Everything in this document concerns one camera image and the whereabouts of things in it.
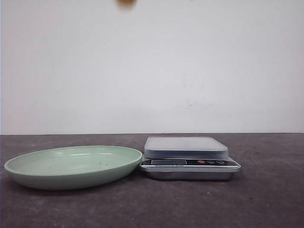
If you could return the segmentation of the yellow corn cob piece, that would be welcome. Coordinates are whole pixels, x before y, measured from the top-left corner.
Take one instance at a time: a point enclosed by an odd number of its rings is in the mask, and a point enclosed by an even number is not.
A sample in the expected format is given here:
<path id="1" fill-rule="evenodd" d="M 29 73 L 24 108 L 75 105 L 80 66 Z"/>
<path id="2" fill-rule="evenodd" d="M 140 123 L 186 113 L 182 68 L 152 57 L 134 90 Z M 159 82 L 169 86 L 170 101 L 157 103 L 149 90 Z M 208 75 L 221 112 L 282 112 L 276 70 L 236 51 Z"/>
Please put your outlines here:
<path id="1" fill-rule="evenodd" d="M 136 6 L 137 0 L 115 0 L 115 3 L 120 10 L 128 11 Z"/>

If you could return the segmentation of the silver digital kitchen scale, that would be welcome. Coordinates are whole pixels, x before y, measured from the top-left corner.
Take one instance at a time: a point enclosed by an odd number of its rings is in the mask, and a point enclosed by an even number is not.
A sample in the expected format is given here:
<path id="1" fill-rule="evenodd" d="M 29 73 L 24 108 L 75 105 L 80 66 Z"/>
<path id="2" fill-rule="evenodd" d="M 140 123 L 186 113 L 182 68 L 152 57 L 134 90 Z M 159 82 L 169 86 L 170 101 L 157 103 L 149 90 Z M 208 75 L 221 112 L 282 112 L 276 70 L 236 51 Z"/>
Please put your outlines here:
<path id="1" fill-rule="evenodd" d="M 141 170 L 154 180 L 229 180 L 241 166 L 211 137 L 149 137 Z"/>

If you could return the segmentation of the light green plate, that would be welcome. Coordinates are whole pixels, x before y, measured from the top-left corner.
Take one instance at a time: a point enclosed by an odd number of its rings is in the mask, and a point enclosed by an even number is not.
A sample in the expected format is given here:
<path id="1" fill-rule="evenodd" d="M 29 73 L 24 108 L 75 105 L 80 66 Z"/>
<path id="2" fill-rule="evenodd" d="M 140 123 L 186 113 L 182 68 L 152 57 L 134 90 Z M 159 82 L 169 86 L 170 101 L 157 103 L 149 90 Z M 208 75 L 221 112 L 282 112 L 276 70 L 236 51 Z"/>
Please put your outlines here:
<path id="1" fill-rule="evenodd" d="M 74 190 L 107 184 L 132 173 L 143 154 L 136 149 L 72 146 L 27 153 L 4 165 L 18 184 L 39 190 Z"/>

